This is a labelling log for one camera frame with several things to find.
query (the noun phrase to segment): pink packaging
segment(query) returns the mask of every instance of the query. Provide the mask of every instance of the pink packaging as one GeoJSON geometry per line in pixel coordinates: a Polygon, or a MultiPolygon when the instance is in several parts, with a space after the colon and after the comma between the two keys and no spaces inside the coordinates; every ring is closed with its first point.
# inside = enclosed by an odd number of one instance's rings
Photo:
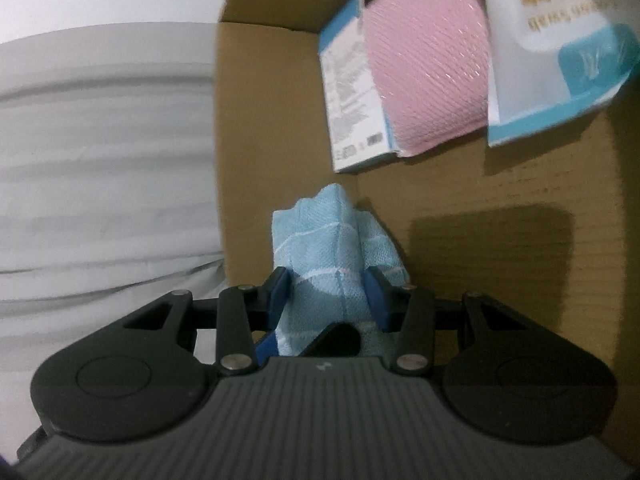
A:
{"type": "Polygon", "coordinates": [[[487,124],[490,51],[482,0],[373,0],[362,21],[399,156],[487,124]]]}

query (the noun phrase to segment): blue cloth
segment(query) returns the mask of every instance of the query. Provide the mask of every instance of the blue cloth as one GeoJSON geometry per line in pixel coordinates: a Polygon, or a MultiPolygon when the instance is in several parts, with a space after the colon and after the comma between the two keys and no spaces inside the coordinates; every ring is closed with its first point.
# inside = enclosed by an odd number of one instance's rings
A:
{"type": "Polygon", "coordinates": [[[262,366],[269,357],[276,355],[279,355],[276,333],[269,332],[255,344],[255,357],[258,359],[258,365],[262,366]]]}
{"type": "Polygon", "coordinates": [[[275,333],[280,355],[298,355],[329,323],[353,323],[361,355],[390,358],[391,334],[380,332],[362,286],[362,272],[377,266],[393,285],[408,281],[398,252],[368,212],[357,211],[338,184],[289,210],[275,211],[274,266],[292,271],[293,291],[275,333]]]}

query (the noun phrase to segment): barcode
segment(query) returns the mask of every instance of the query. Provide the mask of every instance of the barcode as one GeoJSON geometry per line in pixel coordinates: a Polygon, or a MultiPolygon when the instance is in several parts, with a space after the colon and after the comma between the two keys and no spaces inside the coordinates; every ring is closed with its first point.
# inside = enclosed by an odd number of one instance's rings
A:
{"type": "Polygon", "coordinates": [[[379,142],[382,142],[381,132],[378,132],[375,135],[367,137],[367,146],[373,146],[374,144],[377,144],[379,142]]]}

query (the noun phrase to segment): cardboard box wall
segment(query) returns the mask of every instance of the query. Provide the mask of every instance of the cardboard box wall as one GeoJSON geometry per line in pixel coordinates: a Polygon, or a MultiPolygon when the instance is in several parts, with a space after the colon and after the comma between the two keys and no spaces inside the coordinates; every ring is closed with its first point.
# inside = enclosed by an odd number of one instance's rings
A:
{"type": "Polygon", "coordinates": [[[332,172],[317,33],[346,0],[228,0],[216,153],[226,270],[272,268],[271,213],[340,182],[396,241],[412,281],[483,290],[618,378],[605,441],[640,463],[640,86],[501,148],[486,132],[358,175],[332,172]]]}

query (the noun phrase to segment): logo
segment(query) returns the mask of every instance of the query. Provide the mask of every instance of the logo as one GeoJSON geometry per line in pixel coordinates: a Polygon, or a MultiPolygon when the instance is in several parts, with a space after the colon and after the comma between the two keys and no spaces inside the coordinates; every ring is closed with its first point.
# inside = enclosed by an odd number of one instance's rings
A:
{"type": "Polygon", "coordinates": [[[333,367],[334,367],[334,366],[333,366],[330,362],[328,362],[328,361],[325,361],[325,362],[324,362],[324,363],[322,363],[321,365],[316,365],[316,368],[317,368],[318,370],[320,370],[321,372],[325,372],[325,371],[327,371],[327,369],[328,369],[328,368],[333,368],[333,367]]]}

